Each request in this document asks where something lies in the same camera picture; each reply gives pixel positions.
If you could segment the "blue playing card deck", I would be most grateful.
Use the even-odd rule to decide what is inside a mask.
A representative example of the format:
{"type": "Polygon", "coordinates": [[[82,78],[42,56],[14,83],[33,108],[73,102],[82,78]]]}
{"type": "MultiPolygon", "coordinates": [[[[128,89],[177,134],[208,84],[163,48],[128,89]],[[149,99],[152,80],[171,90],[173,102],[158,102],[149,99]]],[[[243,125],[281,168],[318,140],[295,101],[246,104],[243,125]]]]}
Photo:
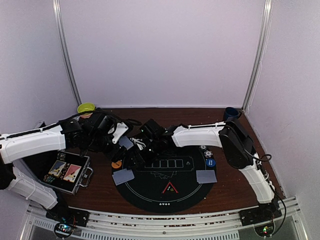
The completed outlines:
{"type": "Polygon", "coordinates": [[[124,147],[126,150],[129,150],[130,148],[132,148],[134,146],[134,144],[132,143],[132,141],[127,137],[127,136],[123,136],[119,139],[118,144],[121,147],[124,147]]]}

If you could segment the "orange round blind button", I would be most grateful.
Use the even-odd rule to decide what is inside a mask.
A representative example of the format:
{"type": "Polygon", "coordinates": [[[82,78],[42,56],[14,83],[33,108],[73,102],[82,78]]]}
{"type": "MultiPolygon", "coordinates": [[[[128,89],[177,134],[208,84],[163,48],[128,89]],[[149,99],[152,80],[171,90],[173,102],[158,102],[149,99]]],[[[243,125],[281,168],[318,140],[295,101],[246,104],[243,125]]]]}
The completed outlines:
{"type": "Polygon", "coordinates": [[[119,160],[119,161],[117,161],[117,162],[112,162],[112,163],[111,163],[111,167],[112,167],[113,169],[119,169],[119,168],[121,168],[121,167],[122,167],[122,161],[119,160]]]}

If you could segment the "blue card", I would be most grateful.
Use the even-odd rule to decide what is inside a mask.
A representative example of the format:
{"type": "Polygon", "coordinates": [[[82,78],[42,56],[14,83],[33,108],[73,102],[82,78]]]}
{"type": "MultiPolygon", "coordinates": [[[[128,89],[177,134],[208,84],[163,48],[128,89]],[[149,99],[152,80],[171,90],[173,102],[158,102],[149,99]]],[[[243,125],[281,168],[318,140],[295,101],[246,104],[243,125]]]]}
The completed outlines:
{"type": "Polygon", "coordinates": [[[112,174],[113,181],[116,186],[129,182],[135,178],[131,169],[121,169],[112,174]]]}
{"type": "Polygon", "coordinates": [[[212,184],[217,182],[216,172],[214,170],[197,170],[196,181],[199,184],[212,184]]]}

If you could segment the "red black triangle marker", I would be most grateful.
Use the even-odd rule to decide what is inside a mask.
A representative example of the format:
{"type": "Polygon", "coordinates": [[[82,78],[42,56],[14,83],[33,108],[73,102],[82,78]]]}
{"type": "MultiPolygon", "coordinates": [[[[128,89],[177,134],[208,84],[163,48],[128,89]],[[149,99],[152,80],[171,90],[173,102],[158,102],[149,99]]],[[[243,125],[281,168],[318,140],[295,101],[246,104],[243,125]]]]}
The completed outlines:
{"type": "Polygon", "coordinates": [[[169,181],[168,184],[165,186],[164,190],[162,191],[162,194],[178,194],[178,190],[175,188],[175,186],[169,181]]]}

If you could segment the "blue white poker chip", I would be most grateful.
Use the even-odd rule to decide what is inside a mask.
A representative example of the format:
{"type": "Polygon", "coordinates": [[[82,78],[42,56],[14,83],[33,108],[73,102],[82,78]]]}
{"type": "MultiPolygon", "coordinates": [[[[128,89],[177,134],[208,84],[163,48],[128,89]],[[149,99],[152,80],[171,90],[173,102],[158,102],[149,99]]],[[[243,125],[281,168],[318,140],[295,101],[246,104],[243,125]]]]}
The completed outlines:
{"type": "Polygon", "coordinates": [[[206,150],[203,152],[206,159],[211,159],[213,157],[213,152],[211,150],[206,150]]]}

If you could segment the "blue round blind button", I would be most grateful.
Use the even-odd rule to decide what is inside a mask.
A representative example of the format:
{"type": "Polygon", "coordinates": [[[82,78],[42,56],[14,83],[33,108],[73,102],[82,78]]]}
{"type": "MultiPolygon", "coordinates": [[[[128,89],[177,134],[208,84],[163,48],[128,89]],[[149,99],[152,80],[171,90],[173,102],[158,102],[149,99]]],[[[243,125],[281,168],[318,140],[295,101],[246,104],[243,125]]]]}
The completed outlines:
{"type": "Polygon", "coordinates": [[[205,164],[210,167],[210,168],[213,168],[216,166],[216,161],[213,159],[213,158],[207,158],[205,160],[205,164]]]}

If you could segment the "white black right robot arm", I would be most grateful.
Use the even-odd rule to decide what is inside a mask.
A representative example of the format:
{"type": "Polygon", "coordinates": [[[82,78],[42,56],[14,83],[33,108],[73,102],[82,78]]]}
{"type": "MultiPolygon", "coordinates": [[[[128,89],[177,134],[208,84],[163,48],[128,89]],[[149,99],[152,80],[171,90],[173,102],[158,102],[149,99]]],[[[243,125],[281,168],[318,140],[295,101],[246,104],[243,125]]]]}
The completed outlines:
{"type": "Polygon", "coordinates": [[[259,220],[281,216],[280,197],[262,163],[271,159],[259,157],[254,141],[235,117],[212,124],[171,126],[167,129],[150,119],[130,140],[139,150],[138,165],[145,165],[169,147],[212,146],[222,148],[227,163],[238,169],[252,187],[258,206],[252,214],[259,220]]]}

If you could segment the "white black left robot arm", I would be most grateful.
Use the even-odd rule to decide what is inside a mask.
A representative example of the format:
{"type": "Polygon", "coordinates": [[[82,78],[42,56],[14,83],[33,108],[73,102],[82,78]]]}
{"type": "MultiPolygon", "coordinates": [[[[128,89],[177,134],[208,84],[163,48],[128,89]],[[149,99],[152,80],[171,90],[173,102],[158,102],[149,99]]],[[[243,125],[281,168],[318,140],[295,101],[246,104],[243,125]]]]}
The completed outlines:
{"type": "Polygon", "coordinates": [[[56,123],[0,137],[0,188],[13,191],[51,210],[61,222],[72,218],[72,211],[57,192],[23,175],[14,162],[25,157],[52,151],[78,148],[109,154],[120,150],[121,137],[132,129],[127,119],[103,110],[86,111],[56,123]]]}

